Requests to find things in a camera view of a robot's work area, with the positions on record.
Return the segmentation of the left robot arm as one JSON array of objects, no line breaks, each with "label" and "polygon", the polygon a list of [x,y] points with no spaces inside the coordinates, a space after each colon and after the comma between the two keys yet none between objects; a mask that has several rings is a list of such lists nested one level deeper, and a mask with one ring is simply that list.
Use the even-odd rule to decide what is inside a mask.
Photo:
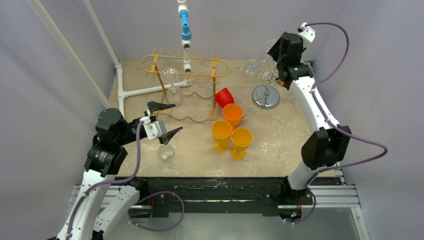
[{"label": "left robot arm", "polygon": [[[104,240],[133,205],[147,205],[151,211],[157,196],[151,193],[146,179],[137,176],[141,165],[141,139],[158,140],[166,146],[181,127],[168,131],[155,112],[175,107],[155,101],[147,103],[144,115],[132,122],[117,108],[107,108],[98,116],[96,135],[87,153],[80,190],[67,220],[54,237],[56,240]],[[116,176],[128,155],[125,145],[135,142],[136,166],[123,179]]]}]

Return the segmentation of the round clear wine glass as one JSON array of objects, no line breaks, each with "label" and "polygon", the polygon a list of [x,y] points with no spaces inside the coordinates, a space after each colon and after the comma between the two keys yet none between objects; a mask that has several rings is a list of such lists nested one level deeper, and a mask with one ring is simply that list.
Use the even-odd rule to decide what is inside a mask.
[{"label": "round clear wine glass", "polygon": [[184,94],[182,89],[176,85],[176,82],[180,77],[178,71],[173,67],[166,68],[161,73],[161,77],[166,84],[170,85],[166,90],[166,98],[168,102],[170,104],[175,104],[176,107],[181,107],[183,104]]}]

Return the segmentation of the red plastic goblet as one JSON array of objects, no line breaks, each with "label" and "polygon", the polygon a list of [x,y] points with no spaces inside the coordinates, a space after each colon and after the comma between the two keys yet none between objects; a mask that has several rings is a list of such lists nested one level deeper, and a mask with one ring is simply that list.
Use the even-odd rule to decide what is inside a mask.
[{"label": "red plastic goblet", "polygon": [[221,89],[215,94],[215,100],[221,108],[235,103],[234,97],[227,87]]}]

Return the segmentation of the patterned clear goblet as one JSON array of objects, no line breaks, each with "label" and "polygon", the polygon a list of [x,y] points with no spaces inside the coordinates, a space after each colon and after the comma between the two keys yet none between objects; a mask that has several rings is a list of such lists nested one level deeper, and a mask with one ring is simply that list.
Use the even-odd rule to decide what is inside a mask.
[{"label": "patterned clear goblet", "polygon": [[278,70],[276,67],[276,62],[272,59],[270,55],[268,55],[269,50],[276,43],[276,39],[269,39],[266,42],[266,53],[265,60],[263,61],[262,69],[264,71],[264,76],[267,80],[274,81],[278,77]]}]

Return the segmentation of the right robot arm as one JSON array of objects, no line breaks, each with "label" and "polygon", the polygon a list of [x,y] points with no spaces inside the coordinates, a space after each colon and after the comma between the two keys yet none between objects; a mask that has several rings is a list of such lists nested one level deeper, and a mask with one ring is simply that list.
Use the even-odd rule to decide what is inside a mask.
[{"label": "right robot arm", "polygon": [[331,112],[314,86],[314,74],[301,62],[302,53],[315,38],[310,30],[301,33],[284,32],[267,52],[276,62],[278,78],[300,104],[306,116],[310,137],[301,148],[301,163],[287,177],[287,186],[280,196],[288,204],[300,198],[312,177],[326,167],[332,167],[345,157],[350,137],[337,128],[340,123],[331,118]]}]

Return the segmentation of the clear champagne flute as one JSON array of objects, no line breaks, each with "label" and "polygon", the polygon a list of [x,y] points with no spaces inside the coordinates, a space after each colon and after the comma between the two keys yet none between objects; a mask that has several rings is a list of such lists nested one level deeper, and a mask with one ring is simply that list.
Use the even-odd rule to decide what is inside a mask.
[{"label": "clear champagne flute", "polygon": [[256,59],[249,59],[243,71],[246,75],[246,80],[254,83],[258,79],[259,62]]}]

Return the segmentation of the orange plastic goblet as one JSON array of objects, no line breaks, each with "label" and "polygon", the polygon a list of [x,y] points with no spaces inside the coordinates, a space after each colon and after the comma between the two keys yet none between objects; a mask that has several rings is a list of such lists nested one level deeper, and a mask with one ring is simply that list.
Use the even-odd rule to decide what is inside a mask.
[{"label": "orange plastic goblet", "polygon": [[222,114],[224,120],[230,123],[232,128],[235,128],[245,117],[242,107],[236,103],[227,104],[222,109]]}]

